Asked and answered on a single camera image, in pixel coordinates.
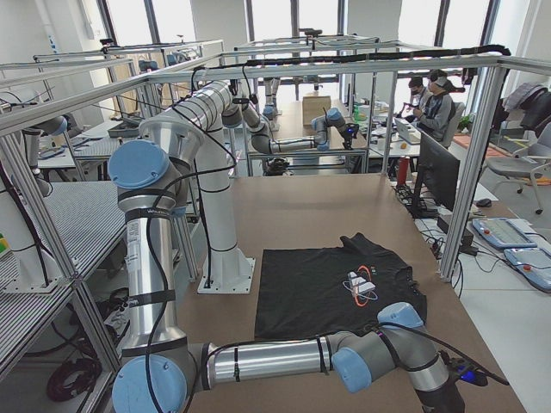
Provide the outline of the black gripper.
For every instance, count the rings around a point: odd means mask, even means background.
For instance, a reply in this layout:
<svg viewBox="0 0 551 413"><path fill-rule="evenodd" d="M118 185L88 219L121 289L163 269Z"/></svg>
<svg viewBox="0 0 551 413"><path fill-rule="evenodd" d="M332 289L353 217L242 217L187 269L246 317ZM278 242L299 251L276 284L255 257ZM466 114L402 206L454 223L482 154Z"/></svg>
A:
<svg viewBox="0 0 551 413"><path fill-rule="evenodd" d="M444 385L434 391L420 391L423 412L464 413L465 403L456 385Z"/></svg>
<svg viewBox="0 0 551 413"><path fill-rule="evenodd" d="M346 125L343 131L344 148L346 150L352 149L352 142L357 138L358 125Z"/></svg>

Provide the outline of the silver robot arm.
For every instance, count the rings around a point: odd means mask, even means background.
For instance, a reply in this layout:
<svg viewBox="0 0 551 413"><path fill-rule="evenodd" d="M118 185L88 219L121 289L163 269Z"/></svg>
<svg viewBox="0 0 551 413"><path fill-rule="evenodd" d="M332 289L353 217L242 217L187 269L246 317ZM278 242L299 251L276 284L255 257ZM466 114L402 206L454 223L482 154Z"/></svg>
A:
<svg viewBox="0 0 551 413"><path fill-rule="evenodd" d="M345 121L338 108L322 107L322 115L311 119L314 135L296 139L276 140L272 136L271 121L278 115L276 93L280 78L268 77L264 81L266 104L262 114L252 105L254 95L249 99L234 96L231 104L222 112L222 125L234 128L245 123L251 133L251 145L262 154L281 153L302 149L328 151L328 131L334 127L343 139L344 148L352 149L352 140L357 137L359 126Z"/></svg>
<svg viewBox="0 0 551 413"><path fill-rule="evenodd" d="M388 218L393 204L375 193L378 180L360 176L241 178L230 183L222 121L207 126L192 120L148 120L143 139L121 146L108 171L119 192L127 222L127 270L132 333L122 355L125 365L113 387L119 412L181 411L198 391L222 383L295 377L299 402L293 409L321 411L338 401L306 384L316 374L336 373L351 392L368 388L395 369L411 381L426 412L462 412L457 382L484 385L492 373L467 355L452 359L438 351L419 312L394 303L363 336L347 329L304 329L280 340L215 346L192 343L176 320L186 282L175 264L172 242L176 219L185 212L187 181L206 186L205 211L212 256L206 275L218 298L197 317L205 329L239 333L248 326L245 310L231 309L234 294L249 294L255 279L238 235L254 247L271 236L296 245L323 241L339 225Z"/></svg>

